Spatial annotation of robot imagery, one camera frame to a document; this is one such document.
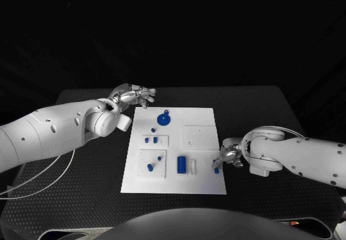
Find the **black table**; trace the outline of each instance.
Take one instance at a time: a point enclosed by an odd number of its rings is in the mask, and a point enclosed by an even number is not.
[[[98,99],[111,89],[69,89],[56,104]],[[151,107],[213,108],[219,143],[242,137],[259,126],[281,126],[304,133],[292,110],[275,86],[158,88]],[[131,106],[124,114],[134,117]],[[131,127],[92,140],[75,151],[65,176],[32,197],[8,200],[0,219],[8,240],[37,239],[52,229],[114,227],[147,213],[174,208],[218,208],[251,213],[272,220],[317,219],[334,231],[343,213],[336,188],[290,173],[268,177],[225,164],[226,195],[121,193]],[[60,175],[70,159],[68,153],[11,197],[42,189]],[[26,164],[17,184],[50,164],[53,159]]]

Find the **white rectangular piece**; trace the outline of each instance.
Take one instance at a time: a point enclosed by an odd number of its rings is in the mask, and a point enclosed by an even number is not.
[[[168,125],[161,126],[157,123],[157,116],[164,113],[164,110],[168,111],[170,123]],[[218,136],[213,109],[192,107],[135,108],[121,193],[226,194],[223,172],[219,170],[219,174],[215,174],[215,170],[212,168],[213,160],[219,156],[219,148],[215,150],[184,149],[183,126],[213,127],[212,134]],[[163,149],[163,151],[166,151],[164,178],[137,176],[140,150],[158,150],[151,147],[143,147],[143,136],[153,137],[154,135],[168,137],[168,146]],[[186,157],[187,174],[177,174],[179,156]],[[194,160],[194,175],[190,174],[190,160]]]
[[[190,160],[190,161],[189,161],[189,174],[190,174],[192,176],[196,175],[194,160]]]
[[[166,176],[166,151],[140,150],[137,160],[137,178],[164,179]]]
[[[154,136],[143,135],[140,146],[145,149],[167,149],[168,147],[168,136]]]
[[[219,150],[215,126],[183,126],[181,142],[186,150]]]

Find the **white paper sheet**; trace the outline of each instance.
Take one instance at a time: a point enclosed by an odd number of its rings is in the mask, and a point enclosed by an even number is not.
[[[160,126],[157,116],[168,110],[170,123]],[[148,107],[135,108],[128,152],[124,167],[121,193],[158,194],[215,194],[225,195],[223,172],[215,174],[213,159],[219,150],[190,150],[183,148],[183,126],[215,127],[212,108]],[[164,178],[137,177],[143,136],[168,136],[166,150]],[[186,174],[177,174],[177,157],[186,157]],[[190,160],[194,160],[194,175],[190,173]]]

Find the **robotic hand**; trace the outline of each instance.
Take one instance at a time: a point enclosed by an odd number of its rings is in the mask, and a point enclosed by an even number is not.
[[[70,152],[115,128],[127,131],[132,120],[121,112],[130,104],[147,108],[154,95],[156,89],[125,83],[108,98],[45,107],[0,126],[0,173]]]
[[[287,131],[298,137],[285,139]],[[282,166],[295,174],[321,183],[346,188],[344,144],[304,137],[297,132],[274,126],[255,128],[243,138],[226,138],[219,157],[212,164],[243,166],[241,156],[249,163],[249,172],[267,177]]]

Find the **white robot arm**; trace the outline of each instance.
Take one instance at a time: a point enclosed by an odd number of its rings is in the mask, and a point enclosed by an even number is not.
[[[0,173],[70,152],[89,140],[108,136],[115,127],[127,131],[132,120],[121,112],[130,104],[147,108],[154,94],[156,89],[125,83],[108,98],[45,107],[0,126]]]
[[[295,175],[346,188],[346,147],[341,143],[303,136],[285,140],[280,129],[259,127],[242,139],[223,140],[212,167],[220,167],[222,162],[242,167],[241,156],[252,174],[267,177],[269,171],[280,171],[284,166]]]

